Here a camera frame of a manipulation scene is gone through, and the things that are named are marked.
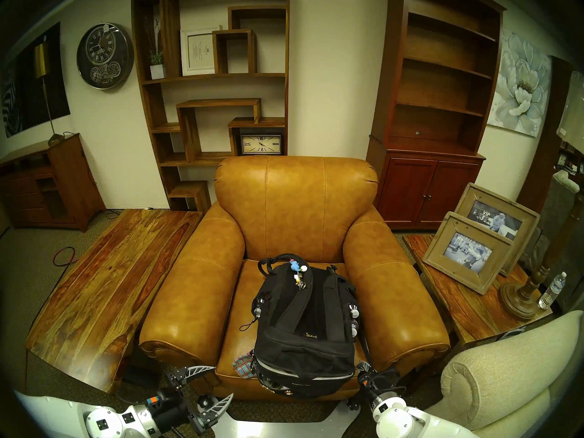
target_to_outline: rectangular clock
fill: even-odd
[[[281,155],[282,154],[282,135],[241,135],[241,154],[242,155]]]

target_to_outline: keychain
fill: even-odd
[[[296,262],[294,259],[290,259],[290,267],[296,272],[296,274],[294,275],[296,285],[300,290],[304,289],[306,287],[306,284],[304,283],[304,281],[302,281],[302,272],[308,270],[308,267],[306,265],[300,266],[298,262]]]

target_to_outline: potted plant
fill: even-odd
[[[150,74],[152,79],[165,78],[167,76],[167,69],[164,66],[164,54],[162,53],[162,40],[160,32],[160,24],[158,20],[154,25],[154,33],[156,34],[156,45],[152,43],[152,38],[150,38],[150,31],[146,31],[148,34],[148,41],[150,42]]]

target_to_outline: flower painting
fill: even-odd
[[[545,117],[551,59],[527,40],[505,30],[490,125],[537,137]]]

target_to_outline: lamp base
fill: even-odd
[[[53,136],[51,136],[51,139],[48,140],[48,146],[52,147],[54,145],[57,145],[60,142],[62,142],[64,139],[65,139],[65,135],[59,135],[59,133],[55,133],[55,134],[53,134]]]
[[[522,322],[529,322],[536,315],[537,301],[535,295],[530,295],[529,300],[519,294],[519,289],[523,287],[520,283],[506,283],[501,286],[499,296],[505,310]]]

